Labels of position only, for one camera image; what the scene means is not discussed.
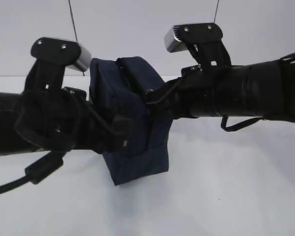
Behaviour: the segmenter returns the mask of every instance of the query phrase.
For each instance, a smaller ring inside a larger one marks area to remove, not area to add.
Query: navy blue fabric bag
[[[117,61],[92,59],[90,99],[135,121],[127,146],[104,159],[115,185],[168,171],[168,134],[171,118],[149,118],[144,95],[164,81],[141,57]]]

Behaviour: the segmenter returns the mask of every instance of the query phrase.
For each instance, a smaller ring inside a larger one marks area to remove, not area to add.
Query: white surface
[[[40,33],[73,39],[67,1],[18,3],[0,1],[0,52],[7,54],[0,57],[0,75],[28,73],[33,60],[26,50]],[[94,57],[140,55],[161,74],[178,74],[193,61],[188,54],[167,54],[164,34],[173,24],[212,21],[215,1],[175,5],[173,14],[165,12],[168,0],[72,4],[80,40]],[[49,11],[49,20],[27,7]],[[233,63],[295,51],[295,0],[221,0],[217,23]],[[131,39],[121,37],[130,33]],[[22,46],[2,51],[11,35]],[[87,91],[89,78],[67,77],[64,83]],[[0,91],[21,92],[23,85],[24,77],[0,78]],[[0,236],[295,236],[295,124],[259,122],[235,133],[219,125],[219,118],[174,121],[170,171],[118,187],[100,155],[71,152],[38,186],[0,195]],[[40,156],[0,157],[0,184],[20,177]]]
[[[295,52],[295,0],[220,0],[216,23],[235,65]]]
[[[0,76],[26,76],[30,48],[44,36],[75,40],[66,0],[0,0]]]

